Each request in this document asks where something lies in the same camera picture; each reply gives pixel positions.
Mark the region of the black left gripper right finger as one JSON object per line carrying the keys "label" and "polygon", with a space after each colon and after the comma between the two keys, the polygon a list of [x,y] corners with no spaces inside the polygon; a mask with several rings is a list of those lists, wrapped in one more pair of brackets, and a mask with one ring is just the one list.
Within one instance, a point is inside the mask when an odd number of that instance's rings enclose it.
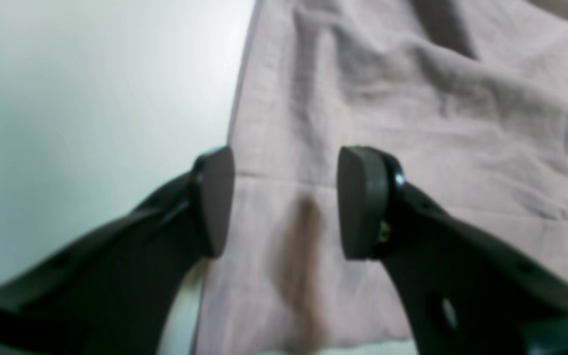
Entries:
{"label": "black left gripper right finger", "polygon": [[421,355],[568,355],[568,282],[444,211],[396,157],[343,146],[341,247],[378,261]]}

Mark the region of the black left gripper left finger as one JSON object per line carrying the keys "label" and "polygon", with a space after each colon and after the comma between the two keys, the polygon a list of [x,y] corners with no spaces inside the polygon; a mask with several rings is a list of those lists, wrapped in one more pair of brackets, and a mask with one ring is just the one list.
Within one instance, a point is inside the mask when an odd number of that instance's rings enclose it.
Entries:
{"label": "black left gripper left finger", "polygon": [[155,355],[183,279],[221,257],[229,146],[200,155],[132,212],[0,285],[0,355]]}

